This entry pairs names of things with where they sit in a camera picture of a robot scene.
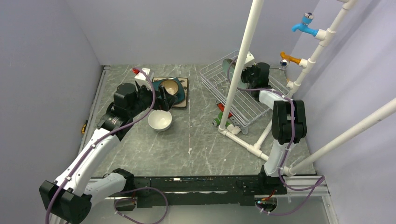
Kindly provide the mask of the white ceramic bowl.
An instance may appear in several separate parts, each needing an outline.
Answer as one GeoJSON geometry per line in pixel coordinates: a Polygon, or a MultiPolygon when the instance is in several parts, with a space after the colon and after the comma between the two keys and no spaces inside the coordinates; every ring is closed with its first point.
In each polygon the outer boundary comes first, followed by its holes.
{"type": "Polygon", "coordinates": [[[168,111],[153,110],[148,116],[148,124],[158,132],[166,131],[172,123],[172,115],[168,111]]]}

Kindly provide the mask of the mint green flower plate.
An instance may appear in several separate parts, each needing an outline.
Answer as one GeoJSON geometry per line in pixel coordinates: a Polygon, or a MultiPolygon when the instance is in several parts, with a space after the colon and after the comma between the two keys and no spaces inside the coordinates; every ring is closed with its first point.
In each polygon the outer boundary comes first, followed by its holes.
{"type": "MultiPolygon", "coordinates": [[[[222,62],[222,68],[223,71],[225,72],[226,78],[229,83],[232,81],[235,66],[236,66],[236,62],[234,62],[230,58],[226,58],[222,62]]],[[[238,87],[241,89],[246,89],[248,87],[248,84],[244,83],[241,78],[242,77],[240,77],[239,79],[238,87]]]]}

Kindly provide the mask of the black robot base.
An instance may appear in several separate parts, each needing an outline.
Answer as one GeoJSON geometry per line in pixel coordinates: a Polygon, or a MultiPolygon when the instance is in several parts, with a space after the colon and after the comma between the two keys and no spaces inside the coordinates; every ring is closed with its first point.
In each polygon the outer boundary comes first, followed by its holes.
{"type": "Polygon", "coordinates": [[[116,196],[133,197],[138,208],[238,204],[254,206],[262,197],[286,195],[278,178],[258,175],[135,177],[116,196]]]}

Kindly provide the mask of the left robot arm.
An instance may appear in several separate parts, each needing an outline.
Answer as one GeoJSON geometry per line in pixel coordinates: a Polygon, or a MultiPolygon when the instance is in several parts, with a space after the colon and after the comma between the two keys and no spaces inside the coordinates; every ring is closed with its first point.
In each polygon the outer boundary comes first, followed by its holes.
{"type": "Polygon", "coordinates": [[[140,121],[137,115],[152,109],[168,111],[176,100],[163,86],[120,84],[89,143],[60,176],[41,184],[45,223],[50,222],[50,215],[55,215],[70,224],[79,224],[106,197],[116,193],[130,195],[136,189],[134,175],[121,168],[93,184],[89,180],[106,155],[140,121]]]}

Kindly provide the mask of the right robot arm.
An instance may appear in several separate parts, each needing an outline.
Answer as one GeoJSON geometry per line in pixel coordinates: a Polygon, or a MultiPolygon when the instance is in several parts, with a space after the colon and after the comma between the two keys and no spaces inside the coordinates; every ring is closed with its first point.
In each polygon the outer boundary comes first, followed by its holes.
{"type": "Polygon", "coordinates": [[[270,66],[257,63],[247,67],[241,74],[241,81],[247,85],[252,97],[272,110],[271,133],[274,143],[268,160],[264,164],[267,176],[257,181],[257,187],[264,194],[276,186],[272,177],[284,174],[288,152],[306,136],[307,125],[305,107],[302,100],[293,100],[269,83],[270,66]]]}

